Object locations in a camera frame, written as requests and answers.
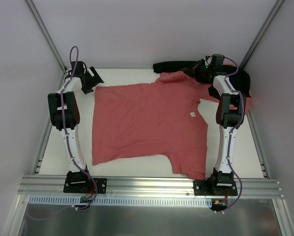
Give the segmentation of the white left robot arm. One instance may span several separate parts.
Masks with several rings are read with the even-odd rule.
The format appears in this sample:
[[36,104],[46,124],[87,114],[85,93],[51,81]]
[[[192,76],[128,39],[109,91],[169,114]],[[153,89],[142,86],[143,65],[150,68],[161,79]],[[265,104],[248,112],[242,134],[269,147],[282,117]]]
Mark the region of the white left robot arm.
[[88,167],[78,138],[80,112],[74,90],[80,89],[83,94],[89,94],[94,91],[94,87],[104,81],[94,67],[87,67],[83,61],[72,61],[71,66],[63,86],[57,92],[47,96],[49,114],[52,126],[62,136],[68,156],[69,170],[66,185],[73,184],[80,192],[88,192],[92,181],[89,178]]

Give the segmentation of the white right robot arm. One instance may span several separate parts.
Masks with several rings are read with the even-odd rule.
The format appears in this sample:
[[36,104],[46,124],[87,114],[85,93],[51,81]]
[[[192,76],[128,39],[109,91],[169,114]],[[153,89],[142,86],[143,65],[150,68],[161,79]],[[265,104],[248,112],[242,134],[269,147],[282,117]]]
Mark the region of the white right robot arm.
[[201,60],[193,69],[196,81],[211,84],[209,95],[217,92],[219,100],[216,111],[216,123],[219,125],[220,140],[218,157],[213,172],[206,180],[194,180],[193,189],[196,196],[237,196],[233,168],[233,153],[236,134],[242,125],[245,115],[246,96],[231,84],[230,76],[224,71],[224,59],[220,54],[213,54]]

